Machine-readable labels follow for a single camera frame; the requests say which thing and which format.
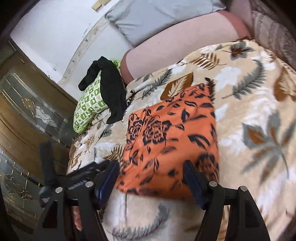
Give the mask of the small beige wall plate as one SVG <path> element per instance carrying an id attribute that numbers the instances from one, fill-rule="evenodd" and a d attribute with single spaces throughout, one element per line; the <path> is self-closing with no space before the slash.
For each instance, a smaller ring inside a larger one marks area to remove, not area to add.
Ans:
<path id="1" fill-rule="evenodd" d="M 95 11 L 98 11 L 101 7 L 107 5 L 110 2 L 110 0 L 97 0 L 93 6 L 92 9 Z"/>

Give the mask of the beige leaf print blanket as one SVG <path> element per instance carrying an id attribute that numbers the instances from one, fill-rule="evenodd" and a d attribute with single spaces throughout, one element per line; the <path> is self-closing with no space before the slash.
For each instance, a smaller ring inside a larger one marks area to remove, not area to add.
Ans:
<path id="1" fill-rule="evenodd" d="M 256 42 L 211 45 L 127 85 L 123 119 L 106 109 L 72 145 L 68 172 L 116 160 L 123 169 L 129 116 L 205 84 L 216 118 L 219 180 L 248 188 L 271 240 L 295 240 L 295 71 Z M 190 199 L 127 194 L 114 187 L 100 211 L 109 240 L 193 240 L 203 211 Z"/>

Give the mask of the black cloth garment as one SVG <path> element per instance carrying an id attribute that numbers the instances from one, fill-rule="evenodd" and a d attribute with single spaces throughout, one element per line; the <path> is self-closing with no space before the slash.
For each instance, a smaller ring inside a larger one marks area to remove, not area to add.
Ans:
<path id="1" fill-rule="evenodd" d="M 113 124 L 123 119 L 123 114 L 127 109 L 125 84 L 116 65 L 104 56 L 93 61 L 86 76 L 78 84 L 78 88 L 84 91 L 99 74 L 100 94 L 103 102 L 111 111 L 107 123 Z"/>

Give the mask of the green white patterned pillow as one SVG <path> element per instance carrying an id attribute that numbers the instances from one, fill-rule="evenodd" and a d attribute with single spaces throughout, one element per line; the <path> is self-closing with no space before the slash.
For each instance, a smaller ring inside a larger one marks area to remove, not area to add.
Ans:
<path id="1" fill-rule="evenodd" d="M 101 113 L 108 108 L 100 92 L 101 71 L 95 73 L 95 67 L 92 64 L 85 77 L 91 79 L 95 77 L 94 81 L 83 90 L 74 111 L 73 129 L 76 133 L 83 133 L 95 114 Z"/>

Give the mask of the light grey pillow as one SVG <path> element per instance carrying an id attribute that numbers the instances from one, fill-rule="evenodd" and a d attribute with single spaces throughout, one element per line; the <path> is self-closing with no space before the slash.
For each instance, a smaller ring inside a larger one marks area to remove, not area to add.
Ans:
<path id="1" fill-rule="evenodd" d="M 119 1 L 105 18 L 133 47 L 177 23 L 226 8 L 222 1 Z"/>

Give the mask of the orange black floral garment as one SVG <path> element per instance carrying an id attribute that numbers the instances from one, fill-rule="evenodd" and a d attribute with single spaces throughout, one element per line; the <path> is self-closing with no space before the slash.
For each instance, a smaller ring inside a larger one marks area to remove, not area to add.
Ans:
<path id="1" fill-rule="evenodd" d="M 135 111 L 128 119 L 116 188 L 127 194 L 190 199 L 184 161 L 191 161 L 208 180 L 219 180 L 215 127 L 213 102 L 203 83 Z"/>

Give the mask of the pink mauve bolster pillow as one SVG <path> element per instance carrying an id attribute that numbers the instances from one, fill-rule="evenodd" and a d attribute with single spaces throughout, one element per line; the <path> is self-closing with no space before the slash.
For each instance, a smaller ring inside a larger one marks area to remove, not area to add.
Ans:
<path id="1" fill-rule="evenodd" d="M 175 24 L 137 47 L 121 60 L 121 76 L 129 84 L 138 77 L 175 64 L 193 51 L 208 45 L 252 36 L 251 14 L 216 11 Z"/>

